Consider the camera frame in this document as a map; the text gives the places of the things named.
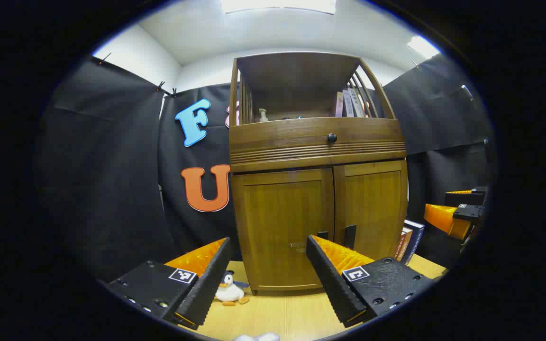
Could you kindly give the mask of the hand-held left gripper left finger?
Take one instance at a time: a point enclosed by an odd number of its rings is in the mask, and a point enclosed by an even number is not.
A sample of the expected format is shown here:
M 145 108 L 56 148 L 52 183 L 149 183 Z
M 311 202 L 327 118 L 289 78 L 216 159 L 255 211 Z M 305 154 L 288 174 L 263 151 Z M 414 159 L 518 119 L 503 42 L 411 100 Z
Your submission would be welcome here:
M 225 237 L 167 263 L 147 260 L 106 287 L 154 319 L 197 330 L 214 302 L 230 249 Z

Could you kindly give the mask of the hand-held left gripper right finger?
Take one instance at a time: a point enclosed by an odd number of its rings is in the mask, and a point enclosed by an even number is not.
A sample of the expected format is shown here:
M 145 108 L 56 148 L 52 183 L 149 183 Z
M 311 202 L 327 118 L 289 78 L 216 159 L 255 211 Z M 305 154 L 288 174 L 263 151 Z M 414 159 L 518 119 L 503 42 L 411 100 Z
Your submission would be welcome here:
M 316 235 L 307 237 L 306 257 L 344 327 L 394 311 L 437 282 L 393 257 L 373 260 Z

